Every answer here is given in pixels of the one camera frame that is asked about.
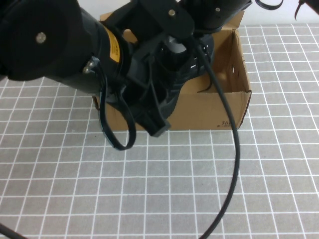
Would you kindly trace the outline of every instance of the grid mat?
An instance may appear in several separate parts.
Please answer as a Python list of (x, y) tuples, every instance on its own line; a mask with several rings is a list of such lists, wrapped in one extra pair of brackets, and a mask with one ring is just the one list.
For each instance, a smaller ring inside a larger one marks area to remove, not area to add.
[[(318, 239), (319, 24), (239, 30), (254, 94), (236, 193), (210, 238)], [(0, 222), (30, 238), (198, 238), (233, 160), (230, 131), (139, 132), (117, 152), (89, 96), (0, 82)]]

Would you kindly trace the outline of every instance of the black cable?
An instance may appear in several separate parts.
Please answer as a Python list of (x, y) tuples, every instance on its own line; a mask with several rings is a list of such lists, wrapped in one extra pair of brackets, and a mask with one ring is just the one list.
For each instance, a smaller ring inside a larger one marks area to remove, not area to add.
[(20, 234), (11, 230), (10, 228), (7, 228), (5, 225), (3, 225), (1, 223), (0, 223), (0, 234), (4, 235), (10, 239), (27, 239), (24, 236), (21, 236)]
[(225, 110), (227, 112), (232, 130), (233, 130), (233, 135), (234, 135), (234, 142), (235, 142), (235, 151), (236, 151), (236, 156), (235, 156), (235, 166), (234, 166), (234, 172), (233, 172), (233, 178), (231, 180), (231, 184), (230, 184), (230, 188), (227, 194), (227, 197), (225, 199), (225, 202), (223, 204), (223, 206), (221, 207), (217, 217), (215, 218), (214, 222), (211, 224), (211, 226), (207, 229), (207, 231), (199, 238), (199, 239), (207, 239), (209, 237), (209, 235), (216, 229), (216, 227), (218, 226), (218, 224), (220, 223), (222, 217), (224, 216), (230, 201), (233, 197), (234, 191), (235, 191), (235, 187), (236, 187), (236, 183), (237, 183), (237, 179), (238, 179), (238, 173), (239, 173), (239, 165), (240, 165), (240, 143), (239, 143), (239, 136), (238, 136), (238, 131), (237, 131), (237, 127), (236, 127), (236, 123), (235, 123), (235, 119), (233, 116), (233, 113), (231, 111), (231, 108), (229, 106), (229, 103), (227, 102), (227, 99), (224, 95), (224, 92), (218, 82), (217, 77), (215, 76), (210, 63), (207, 60), (207, 56), (204, 54), (203, 50), (202, 50), (202, 46), (195, 40), (194, 37), (192, 37), (190, 39), (190, 43), (192, 44), (192, 47), (196, 50), (197, 53), (197, 57), (201, 60), (201, 62), (204, 64), (204, 67), (206, 69), (206, 71), (208, 72), (209, 76), (211, 77), (216, 90), (220, 96), (220, 99), (225, 107)]
[(297, 20), (298, 12), (299, 12), (299, 10), (300, 10), (301, 6), (302, 6), (302, 5), (304, 5), (304, 4), (305, 4), (304, 0), (300, 0), (300, 1), (299, 1), (299, 4), (298, 4), (298, 7), (297, 7), (297, 10), (296, 10), (296, 12), (295, 12), (295, 20)]
[(132, 116), (132, 113), (130, 111), (130, 108), (124, 101), (122, 95), (120, 92), (117, 92), (117, 100), (118, 100), (118, 107), (120, 112), (123, 115), (123, 118), (126, 120), (129, 128), (129, 140), (126, 146), (123, 146), (116, 136), (114, 135), (112, 129), (110, 128), (107, 117), (106, 117), (106, 97), (107, 97), (107, 91), (108, 91), (108, 82), (107, 78), (104, 74), (103, 68), (100, 64), (100, 61), (97, 58), (93, 58), (93, 61), (96, 64), (96, 73), (98, 77), (101, 79), (101, 92), (100, 92), (100, 108), (98, 110), (99, 118), (100, 118), (100, 124), (102, 128), (102, 132), (110, 145), (112, 145), (117, 150), (123, 151), (127, 150), (133, 147), (136, 137), (137, 137), (137, 131), (136, 131), (136, 125), (134, 118)]

